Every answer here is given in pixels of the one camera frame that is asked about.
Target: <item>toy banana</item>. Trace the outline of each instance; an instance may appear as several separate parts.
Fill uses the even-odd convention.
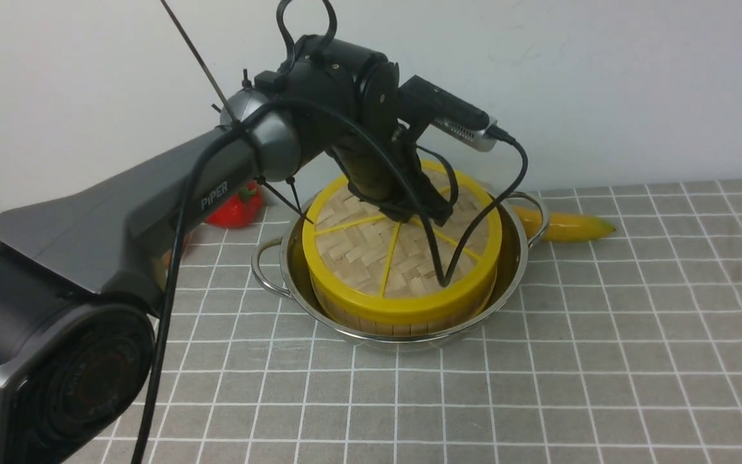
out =
[[[540,229],[540,213],[535,209],[522,208],[513,205],[527,236],[535,234]],[[578,215],[553,212],[551,225],[548,227],[544,240],[550,242],[587,242],[598,240],[613,234],[616,231],[614,224],[594,215]]]

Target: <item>yellow spoke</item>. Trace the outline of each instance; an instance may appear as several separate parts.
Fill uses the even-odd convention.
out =
[[[422,221],[419,220],[419,219],[412,218],[409,222],[412,223],[412,224],[414,224],[415,226],[420,227],[421,229],[424,229],[423,224],[422,224]],[[451,238],[450,236],[445,235],[444,233],[440,232],[435,226],[431,226],[431,229],[433,229],[433,233],[435,235],[437,235],[441,240],[444,240],[444,241],[450,243],[451,246],[453,246],[455,248],[457,246],[459,246],[460,243],[458,241],[456,241],[453,238]],[[472,250],[468,249],[468,246],[464,247],[462,249],[462,252],[463,253],[466,253],[466,255],[471,256],[474,259],[477,259],[477,261],[480,261],[480,259],[482,258],[482,256],[480,256],[477,253],[474,253]]]
[[[460,243],[459,243],[458,241],[454,240],[454,239],[453,239],[453,238],[451,238],[450,236],[448,236],[448,235],[445,235],[445,234],[443,234],[442,232],[440,232],[439,230],[437,230],[437,228],[436,228],[436,227],[435,227],[435,228],[433,229],[433,232],[434,232],[434,233],[435,233],[435,234],[436,234],[436,235],[437,235],[437,236],[438,236],[439,238],[441,238],[442,240],[445,240],[446,242],[450,243],[450,244],[451,244],[452,246],[454,246],[455,248],[456,248],[457,246],[459,246],[459,244],[460,244]],[[462,249],[462,252],[463,252],[463,253],[466,253],[466,255],[468,255],[468,256],[471,256],[471,257],[472,257],[472,258],[474,258],[474,259],[477,259],[477,261],[480,261],[480,258],[482,258],[482,256],[480,256],[480,255],[478,255],[477,253],[474,253],[474,252],[473,252],[472,250],[468,249],[468,246],[466,246],[466,247],[463,247],[463,249]]]
[[[398,222],[394,226],[394,234],[391,235],[391,246],[388,247],[388,256],[385,259],[385,274],[383,274],[383,283],[379,286],[379,296],[385,297],[385,287],[388,285],[388,274],[391,273],[391,262],[394,261],[394,247],[397,245],[397,236],[400,235],[400,226]]]
[[[374,215],[374,217],[363,217],[363,219],[353,220],[344,224],[339,224],[338,226],[329,227],[327,229],[322,229],[314,232],[314,236],[327,234],[328,232],[334,232],[335,230],[342,230],[342,229],[348,229],[350,227],[359,226],[360,224],[365,224],[366,222],[374,222],[377,220],[381,220],[385,217],[385,215]]]

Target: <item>red bell pepper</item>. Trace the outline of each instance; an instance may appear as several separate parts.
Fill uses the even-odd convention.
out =
[[[239,193],[214,211],[205,223],[227,229],[239,229],[253,223],[260,208],[262,192],[259,184],[250,181]]]

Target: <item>metal bowl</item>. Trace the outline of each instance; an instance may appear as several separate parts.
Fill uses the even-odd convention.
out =
[[[525,267],[528,262],[528,250],[542,238],[542,235],[548,229],[548,209],[542,202],[526,193],[519,193],[519,191],[512,194],[510,198],[512,197],[524,198],[528,202],[532,202],[541,213],[542,227],[532,238],[527,238],[523,224],[513,211],[510,203],[503,202],[497,206],[503,224],[503,244],[500,247],[497,283],[495,283],[491,299],[489,299],[483,312],[480,312],[476,317],[439,332],[407,336],[367,334],[330,319],[322,311],[312,288],[309,265],[307,265],[307,261],[305,260],[303,244],[301,244],[301,227],[303,227],[303,219],[301,218],[292,224],[288,232],[285,233],[285,236],[275,238],[256,247],[253,255],[251,255],[251,269],[256,277],[256,281],[265,290],[270,291],[270,293],[276,296],[296,300],[319,323],[334,330],[350,343],[384,351],[436,349],[436,347],[441,347],[452,341],[459,340],[466,333],[479,328],[489,316],[506,305],[506,302],[518,287],[520,279],[525,273]],[[310,205],[311,202],[305,206],[305,211],[307,211]],[[285,287],[268,281],[265,278],[265,273],[260,268],[260,257],[262,253],[276,246],[281,246],[280,270],[282,278],[285,280]]]

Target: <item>robotic arm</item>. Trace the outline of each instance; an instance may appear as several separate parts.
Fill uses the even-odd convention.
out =
[[[420,77],[400,86],[386,55],[335,39],[327,0],[329,32],[290,43],[288,3],[278,14],[288,59],[246,77],[215,129],[70,197],[0,214],[0,463],[64,461],[130,406],[149,372],[153,413],[182,237],[251,179],[283,181],[327,153],[392,220],[442,224],[455,198],[421,170],[425,129],[480,151],[518,147],[480,109]],[[146,313],[161,318],[156,347]]]

